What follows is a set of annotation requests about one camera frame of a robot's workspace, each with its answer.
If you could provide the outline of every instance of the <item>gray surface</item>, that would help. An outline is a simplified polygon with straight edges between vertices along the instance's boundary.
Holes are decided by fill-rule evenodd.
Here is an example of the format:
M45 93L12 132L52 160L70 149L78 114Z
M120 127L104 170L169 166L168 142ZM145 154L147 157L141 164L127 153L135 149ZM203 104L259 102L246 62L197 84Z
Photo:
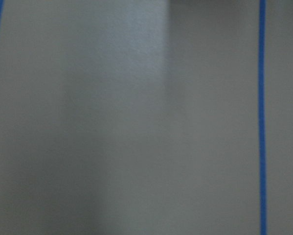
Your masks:
M0 235L254 235L258 4L7 0Z
M266 46L268 226L293 235L293 1L268 1Z

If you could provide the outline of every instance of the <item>gray floor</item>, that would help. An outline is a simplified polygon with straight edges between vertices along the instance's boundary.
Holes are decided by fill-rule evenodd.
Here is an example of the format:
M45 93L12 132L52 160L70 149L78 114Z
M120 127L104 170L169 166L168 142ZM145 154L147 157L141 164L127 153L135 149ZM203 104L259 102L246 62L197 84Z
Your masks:
M6 0L0 235L259 234L258 7ZM266 61L269 234L293 235L293 1Z

